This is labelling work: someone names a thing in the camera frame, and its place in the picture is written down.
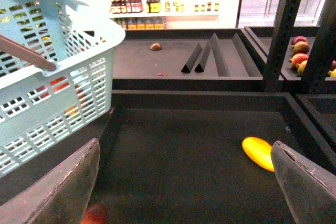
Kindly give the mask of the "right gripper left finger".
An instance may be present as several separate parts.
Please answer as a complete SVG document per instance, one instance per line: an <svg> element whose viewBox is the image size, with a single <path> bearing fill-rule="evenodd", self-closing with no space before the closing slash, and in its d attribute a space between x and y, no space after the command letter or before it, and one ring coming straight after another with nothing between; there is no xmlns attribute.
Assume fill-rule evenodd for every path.
<svg viewBox="0 0 336 224"><path fill-rule="evenodd" d="M1 223L81 223L97 178L96 138L1 206Z"/></svg>

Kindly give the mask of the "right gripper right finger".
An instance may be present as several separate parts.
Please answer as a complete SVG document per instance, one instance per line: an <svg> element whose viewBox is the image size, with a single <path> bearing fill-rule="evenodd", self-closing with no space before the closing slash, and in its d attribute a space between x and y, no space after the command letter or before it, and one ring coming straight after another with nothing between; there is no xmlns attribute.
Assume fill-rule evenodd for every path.
<svg viewBox="0 0 336 224"><path fill-rule="evenodd" d="M281 141L272 145L276 180L295 223L335 223L335 175Z"/></svg>

